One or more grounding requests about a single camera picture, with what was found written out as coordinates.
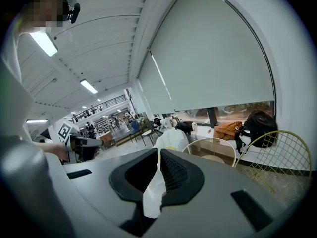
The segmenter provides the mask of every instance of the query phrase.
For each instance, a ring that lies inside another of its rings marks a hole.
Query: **person's arm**
[[[65,143],[35,143],[37,147],[41,148],[45,153],[56,154],[62,160],[68,160],[68,153]]]

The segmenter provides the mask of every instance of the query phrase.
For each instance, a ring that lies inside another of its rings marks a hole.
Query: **ceiling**
[[[29,127],[39,135],[72,109],[128,87],[137,77],[147,46],[175,0],[77,0],[76,23],[48,29],[58,52],[48,57],[29,34],[20,37],[22,84],[35,98],[28,119],[48,119]],[[87,79],[98,94],[79,82]]]

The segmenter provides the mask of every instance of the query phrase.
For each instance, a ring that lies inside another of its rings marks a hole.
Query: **roller blind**
[[[143,63],[139,81],[153,114],[174,112],[173,104],[150,53],[147,54]]]
[[[223,0],[178,0],[151,51],[176,110],[274,100],[257,40]]]

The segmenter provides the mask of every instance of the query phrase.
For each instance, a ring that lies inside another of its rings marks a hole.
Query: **gold wire chair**
[[[262,148],[254,147],[259,140],[263,140]],[[298,135],[277,130],[253,141],[241,154],[235,168],[289,206],[308,188],[312,158],[307,144]]]

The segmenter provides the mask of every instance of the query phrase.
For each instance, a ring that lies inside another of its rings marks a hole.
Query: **balcony railing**
[[[83,120],[83,119],[85,119],[85,118],[87,118],[95,113],[98,113],[106,108],[109,108],[109,107],[114,106],[118,103],[124,102],[126,100],[127,99],[126,99],[125,95],[121,95],[121,96],[116,97],[114,99],[100,103],[92,108],[89,108],[89,109],[85,110],[84,112],[81,112],[78,115],[75,115],[73,117],[64,117],[64,119],[66,119],[67,121],[72,122],[72,123],[77,123],[80,120]]]

